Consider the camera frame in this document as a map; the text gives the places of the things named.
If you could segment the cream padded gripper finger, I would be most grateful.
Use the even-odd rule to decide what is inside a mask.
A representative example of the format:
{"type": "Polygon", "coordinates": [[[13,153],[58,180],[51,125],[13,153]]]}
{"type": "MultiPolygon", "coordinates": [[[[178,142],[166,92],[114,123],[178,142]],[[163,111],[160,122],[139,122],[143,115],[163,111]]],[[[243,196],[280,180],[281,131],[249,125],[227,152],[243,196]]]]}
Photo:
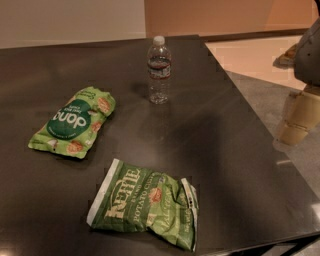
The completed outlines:
{"type": "Polygon", "coordinates": [[[290,104],[280,124],[278,140],[286,145],[297,145],[320,123],[320,87],[307,85],[289,97],[290,104]]]}

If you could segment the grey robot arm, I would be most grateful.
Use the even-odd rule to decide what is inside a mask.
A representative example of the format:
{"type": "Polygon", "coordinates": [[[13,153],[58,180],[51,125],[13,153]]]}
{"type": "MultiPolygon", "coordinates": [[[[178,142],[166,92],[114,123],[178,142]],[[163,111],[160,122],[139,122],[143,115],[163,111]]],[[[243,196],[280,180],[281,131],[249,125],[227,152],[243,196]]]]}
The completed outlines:
{"type": "Polygon", "coordinates": [[[280,123],[277,140],[286,145],[300,143],[320,123],[320,2],[314,0],[318,18],[300,41],[280,55],[274,65],[292,68],[306,86],[288,98],[288,109],[280,123]]]}

